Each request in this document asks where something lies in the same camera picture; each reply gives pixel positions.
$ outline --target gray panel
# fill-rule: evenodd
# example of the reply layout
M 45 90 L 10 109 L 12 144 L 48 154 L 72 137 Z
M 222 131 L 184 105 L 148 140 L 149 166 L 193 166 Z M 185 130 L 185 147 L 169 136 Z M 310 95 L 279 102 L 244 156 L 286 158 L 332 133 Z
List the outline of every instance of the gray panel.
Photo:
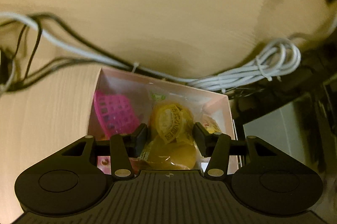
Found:
M 77 215 L 48 218 L 26 213 L 16 224 L 322 224 L 312 212 L 290 218 L 261 215 L 238 203 L 221 181 L 198 171 L 141 171 L 114 184 L 106 198 Z

